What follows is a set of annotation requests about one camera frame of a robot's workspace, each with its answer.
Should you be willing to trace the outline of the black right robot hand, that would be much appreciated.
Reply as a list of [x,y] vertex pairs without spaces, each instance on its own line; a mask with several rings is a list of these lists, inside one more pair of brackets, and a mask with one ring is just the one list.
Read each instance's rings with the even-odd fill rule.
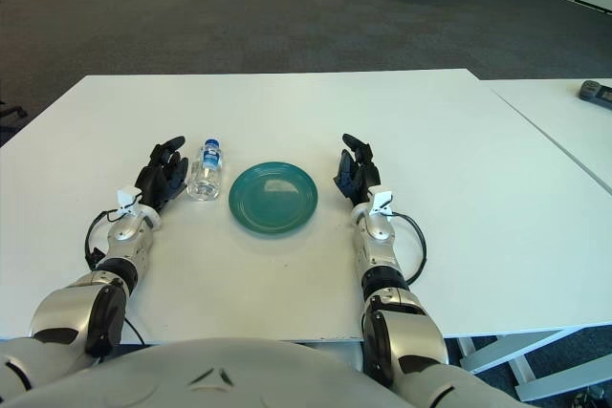
[[334,183],[353,206],[367,203],[369,188],[381,184],[371,146],[349,134],[343,134],[342,141],[347,148],[341,151]]

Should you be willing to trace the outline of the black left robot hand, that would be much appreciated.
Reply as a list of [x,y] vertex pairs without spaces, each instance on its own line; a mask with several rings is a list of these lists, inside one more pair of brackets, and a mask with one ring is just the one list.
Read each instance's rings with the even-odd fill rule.
[[188,158],[179,149],[185,144],[184,136],[156,144],[149,163],[140,172],[135,186],[141,191],[140,203],[157,212],[186,188]]

